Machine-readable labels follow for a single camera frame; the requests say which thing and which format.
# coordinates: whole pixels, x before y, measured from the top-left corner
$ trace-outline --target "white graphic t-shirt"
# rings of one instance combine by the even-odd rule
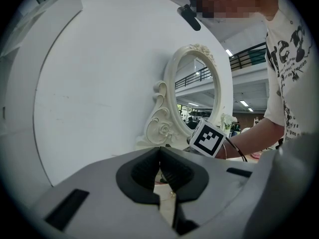
[[[308,70],[317,69],[318,65],[314,64],[317,50],[306,23],[289,0],[279,0],[279,10],[266,24],[269,99],[264,117],[285,127],[286,141],[302,133],[291,109],[298,98],[290,98],[289,103],[286,97],[299,88],[298,82]]]

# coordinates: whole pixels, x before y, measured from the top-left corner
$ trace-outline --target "ceiling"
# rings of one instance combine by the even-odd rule
[[[269,96],[267,82],[257,84],[240,84],[235,85],[234,88],[234,113],[250,113],[248,108],[244,107],[240,101],[244,100],[249,108],[252,108],[255,113],[264,113],[267,108],[267,100]],[[199,105],[198,107],[189,105],[194,108],[213,108],[214,104],[214,90],[204,91],[186,96],[178,97],[177,103],[182,105],[189,105],[193,103]]]

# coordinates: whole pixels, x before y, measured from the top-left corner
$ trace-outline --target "ceiling light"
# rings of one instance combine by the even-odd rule
[[[246,107],[249,106],[244,100],[241,100],[240,102],[241,102],[244,106],[246,106]]]
[[[198,106],[198,105],[195,105],[195,104],[192,104],[192,103],[189,103],[190,105],[192,105],[192,106]]]
[[[227,54],[231,57],[233,54],[230,52],[230,50],[226,50]]]

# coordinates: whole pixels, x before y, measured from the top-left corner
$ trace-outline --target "white flower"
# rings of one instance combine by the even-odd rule
[[[225,124],[225,126],[231,126],[232,123],[237,122],[237,118],[233,117],[229,114],[222,114],[220,116],[220,119],[221,119],[222,123]]]

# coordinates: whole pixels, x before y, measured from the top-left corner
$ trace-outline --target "white wall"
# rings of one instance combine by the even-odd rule
[[[29,23],[20,22],[22,27],[12,36],[18,45],[12,51],[6,49],[0,58],[4,85],[0,90],[5,94],[0,99],[5,105],[5,120],[0,123],[0,173],[8,193],[25,207],[52,187],[34,138],[34,99],[41,68],[55,39],[83,9],[81,0],[58,0],[51,5],[41,8],[45,11],[39,11],[40,16],[29,14],[25,18]]]
[[[0,36],[0,54],[2,53],[2,49],[5,46],[5,43],[8,41],[11,33],[13,32],[15,26],[18,24],[18,22],[22,19],[22,14],[19,10],[17,10],[10,19],[10,22],[7,24],[5,30]]]
[[[43,66],[35,99],[39,153],[53,185],[85,165],[135,149],[154,108],[154,84],[174,52],[206,45],[232,113],[229,60],[202,25],[195,32],[169,0],[82,0]]]
[[[25,16],[28,12],[32,11],[34,8],[38,6],[38,2],[36,0],[23,0],[20,6],[18,7],[18,11]]]
[[[5,107],[5,94],[10,74],[11,61],[7,58],[0,58],[0,136],[5,132],[3,107]]]
[[[178,65],[175,82],[205,67],[204,62],[194,56],[186,56]]]

